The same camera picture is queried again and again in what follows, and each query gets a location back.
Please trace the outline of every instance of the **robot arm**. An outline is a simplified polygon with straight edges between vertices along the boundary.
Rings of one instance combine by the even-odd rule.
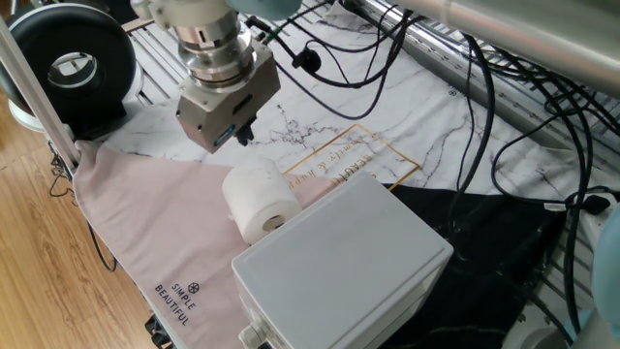
[[[235,135],[246,145],[256,112],[280,89],[273,53],[253,40],[237,10],[265,18],[293,14],[301,0],[132,0],[141,19],[173,28],[190,75],[176,116],[187,136],[215,152]]]

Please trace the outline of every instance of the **toilet paper roll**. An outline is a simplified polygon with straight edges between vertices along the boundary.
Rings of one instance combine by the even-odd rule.
[[[250,244],[301,212],[299,201],[269,159],[257,158],[232,169],[222,191],[239,232]]]

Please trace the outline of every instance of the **marble pattern fabric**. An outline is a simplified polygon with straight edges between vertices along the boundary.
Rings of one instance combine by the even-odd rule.
[[[322,20],[312,25],[302,25],[320,38],[343,47],[361,48],[377,39],[376,28],[337,5]],[[309,38],[292,26],[286,30],[289,33],[285,38],[287,43],[293,51],[301,51]],[[385,64],[390,42],[387,40],[380,46],[371,75]],[[339,111],[360,114],[372,102],[377,82],[361,89],[327,86],[305,72],[295,70],[290,64],[290,57],[275,42],[271,47],[276,59],[296,79]],[[342,80],[325,50],[316,44],[310,47],[316,49],[323,59],[319,73],[327,78]],[[357,54],[334,52],[351,81],[363,79],[372,53],[373,50]],[[286,76],[280,74],[280,80],[281,90],[258,112],[258,120],[252,126],[255,139],[248,146],[241,146],[232,139],[215,154],[208,154],[185,136],[174,117],[177,103],[174,100],[144,110],[116,131],[105,146],[123,153],[230,166],[251,157],[264,156],[274,160],[285,171],[355,122],[326,111]],[[474,112],[475,135],[466,157],[465,171],[469,169],[480,144],[486,118],[486,109],[476,103]],[[421,164],[421,168],[403,182],[404,185],[455,188],[460,160],[471,130],[466,99],[422,68],[404,51],[389,70],[377,108],[359,123]],[[498,193],[490,180],[492,159],[504,144],[518,136],[520,133],[508,123],[495,118],[491,139],[469,192]],[[397,168],[408,165],[390,164],[394,172],[402,172]],[[497,176],[499,182],[516,195],[563,199],[576,189],[578,167],[573,154],[547,150],[533,141],[524,140],[505,152]],[[377,178],[382,182],[395,181],[390,175]]]

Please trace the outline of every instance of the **white plastic box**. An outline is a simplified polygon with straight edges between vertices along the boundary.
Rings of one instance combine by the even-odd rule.
[[[381,183],[357,174],[232,261],[253,323],[254,338],[240,338],[377,348],[422,306],[451,254]]]

